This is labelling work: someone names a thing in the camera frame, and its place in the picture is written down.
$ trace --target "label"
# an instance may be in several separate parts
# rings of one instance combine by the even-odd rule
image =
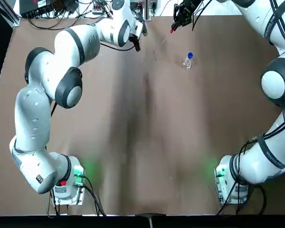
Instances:
[[[36,180],[39,182],[39,184],[41,184],[43,181],[43,178],[40,176],[40,174],[38,174],[38,176],[36,177]]]
[[[45,6],[47,4],[47,0],[42,0],[42,1],[39,1],[38,2],[38,7],[40,8],[40,7],[43,7],[43,6]]]
[[[56,193],[66,193],[66,192],[67,192],[67,188],[66,188],[66,186],[63,186],[63,187],[55,187],[55,192],[56,192]]]
[[[20,165],[22,164],[22,161],[15,155],[14,150],[11,153],[11,156],[16,163],[17,167],[20,169]]]

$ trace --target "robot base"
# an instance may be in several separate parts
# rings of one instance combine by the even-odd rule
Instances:
[[[82,168],[79,163],[79,160],[76,157],[70,156],[71,161],[71,174],[66,182],[65,186],[55,186],[54,187],[54,194],[55,194],[55,201],[56,205],[82,205],[84,200],[85,188],[79,188],[73,186],[76,183],[85,183],[84,178],[76,177],[74,174],[76,169]]]
[[[226,155],[220,161],[217,168],[214,169],[215,176],[215,189],[219,202],[222,205],[226,202],[226,205],[237,205],[238,204],[238,190],[239,190],[239,202],[240,204],[245,204],[247,201],[248,185],[235,184],[235,181],[231,176],[229,165],[231,156]]]

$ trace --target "cable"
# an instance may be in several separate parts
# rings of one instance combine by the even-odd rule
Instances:
[[[94,198],[94,201],[95,201],[95,204],[96,204],[96,210],[97,210],[97,207],[99,208],[99,211],[100,213],[103,215],[103,216],[106,216],[106,214],[102,211],[99,203],[98,203],[98,200],[96,199],[96,196],[95,194],[92,192],[92,190],[90,190],[90,188],[86,185],[83,186],[83,188],[85,188],[91,195],[92,197]]]
[[[114,49],[114,50],[116,50],[116,51],[130,51],[131,49],[133,49],[133,48],[135,47],[135,46],[133,46],[133,47],[131,47],[131,48],[129,48],[129,49],[118,49],[118,48],[114,48],[114,47],[112,47],[112,46],[106,45],[106,44],[104,44],[104,43],[100,43],[100,44],[103,45],[103,46],[105,46],[105,47]]]
[[[234,182],[234,184],[233,184],[233,186],[232,186],[232,188],[231,188],[231,190],[230,190],[230,192],[229,192],[229,194],[228,194],[228,196],[226,198],[226,201],[225,201],[224,205],[220,208],[220,210],[218,211],[218,213],[216,215],[219,215],[223,211],[223,209],[225,208],[225,206],[227,204],[227,201],[228,201],[228,199],[229,199],[229,197],[230,197],[230,195],[232,193],[232,190],[234,189],[235,185],[236,185],[236,182]]]
[[[165,10],[165,8],[166,8],[166,6],[168,5],[168,3],[171,2],[171,1],[172,1],[172,0],[169,0],[169,1],[166,3],[166,5],[165,5],[165,7],[163,8],[163,10],[162,10],[160,16],[162,15],[162,13],[163,13],[163,11]]]
[[[278,8],[276,0],[270,0],[270,5],[271,5],[273,12]],[[283,38],[285,40],[285,22],[284,22],[282,17],[279,18],[279,20],[277,21],[277,24],[278,24],[279,30],[281,32],[281,35],[283,36]]]
[[[54,113],[56,107],[57,107],[57,102],[55,102],[55,104],[54,104],[54,106],[53,106],[53,109],[52,109],[52,112],[51,112],[51,117],[52,117],[52,115],[53,115],[53,113]]]
[[[244,146],[241,148],[241,150],[240,150],[240,153],[238,154],[238,164],[237,164],[237,166],[238,166],[238,170],[237,170],[237,176],[239,176],[239,174],[240,174],[240,167],[239,167],[239,160],[240,160],[240,158],[241,158],[241,153],[242,153],[242,151],[244,150],[244,152],[246,151],[246,148],[247,148],[247,144],[249,143],[249,141],[247,141],[245,144],[244,144]],[[239,183],[237,183],[237,210],[236,210],[236,215],[238,214],[238,210],[239,210]]]
[[[56,218],[57,216],[60,215],[60,213],[57,212],[57,208],[56,208],[56,204],[55,204],[55,197],[52,197],[52,193],[51,193],[52,190],[50,190],[49,192],[49,197],[48,197],[48,205],[47,205],[47,216],[50,218],[50,219],[53,219],[53,218]],[[50,216],[49,215],[49,205],[50,205],[50,200],[53,199],[54,201],[54,209],[55,209],[55,212],[56,212],[56,215],[55,216]]]
[[[203,2],[203,1],[200,2],[199,6],[198,6],[198,7],[195,9],[195,11],[193,12],[195,15],[196,15],[199,11],[203,10],[203,8],[200,9],[200,7],[201,7],[202,5],[203,5],[203,8],[204,8],[205,5],[204,5],[204,2]]]
[[[265,193],[264,188],[261,185],[255,185],[254,187],[261,189],[261,192],[262,192],[262,195],[263,195],[263,205],[262,205],[262,208],[261,208],[260,212],[258,213],[258,215],[263,215],[264,211],[266,209],[266,206],[267,206],[267,195]]]
[[[56,200],[55,200],[55,194],[54,194],[54,189],[52,189],[52,193],[53,193],[53,202],[54,202],[54,208],[55,208],[55,212],[56,212],[56,215],[60,215],[57,211],[57,207],[56,207]]]
[[[32,22],[31,19],[28,19],[28,21],[29,21],[29,23],[30,23],[32,26],[34,26],[34,27],[36,27],[36,28],[38,28],[38,29],[44,29],[44,30],[63,30],[63,29],[66,29],[66,28],[68,28],[68,27],[71,27],[71,26],[75,25],[76,22],[77,22],[81,17],[84,18],[84,15],[87,14],[87,13],[86,13],[87,9],[90,7],[90,5],[91,5],[92,3],[93,3],[93,1],[91,1],[91,2],[88,4],[87,8],[83,11],[82,14],[79,14],[78,16],[76,16],[77,19],[75,20],[75,22],[72,23],[71,25],[67,26],[67,27],[54,28],[54,27],[56,27],[58,24],[60,24],[61,21],[63,20],[63,18],[64,18],[64,16],[65,16],[65,13],[66,13],[65,8],[63,9],[62,18],[59,20],[59,22],[58,22],[57,24],[55,24],[55,25],[53,25],[53,26],[50,26],[50,27],[41,27],[41,26],[35,25],[35,24]]]
[[[100,203],[100,200],[97,199],[96,195],[94,194],[94,190],[93,190],[93,186],[92,183],[90,181],[90,179],[86,176],[84,176],[85,179],[87,179],[87,181],[89,182],[90,186],[91,186],[91,191],[93,192],[93,198],[94,198],[94,203],[95,203],[95,209],[96,209],[96,213],[99,216],[99,213],[101,212],[102,215],[104,215],[104,209],[102,208],[102,205]]]
[[[90,4],[90,3],[87,3],[87,2],[80,2],[80,1],[77,1],[78,3],[80,3],[80,4]]]
[[[210,0],[206,5],[205,7],[202,9],[202,11],[200,12],[200,14],[198,15],[198,17],[196,18],[195,22],[193,23],[193,26],[192,26],[192,31],[194,30],[194,27],[195,27],[195,24],[196,22],[198,21],[198,19],[200,18],[201,14],[204,12],[204,10],[207,8],[207,6],[212,2],[212,0]]]

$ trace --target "green light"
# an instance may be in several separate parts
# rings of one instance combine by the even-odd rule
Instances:
[[[74,166],[74,176],[84,176],[84,168],[81,165]]]

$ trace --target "brown table surface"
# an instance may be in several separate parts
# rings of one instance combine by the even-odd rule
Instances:
[[[204,16],[194,32],[187,26],[170,34],[171,23],[171,17],[148,22],[139,53],[102,47],[81,66],[78,105],[57,107],[52,118],[48,151],[81,161],[107,214],[216,213],[213,168],[267,131],[280,112],[260,88],[260,74],[277,52],[242,16]],[[22,20],[11,39],[0,76],[0,215],[46,213],[48,194],[38,195],[26,183],[9,142],[27,54],[36,46],[54,52],[57,33]],[[185,70],[189,51],[193,66]],[[285,214],[285,175],[264,186],[266,213]],[[257,213],[261,204],[255,190],[242,213]],[[84,206],[69,213],[94,214],[91,197],[86,194]]]

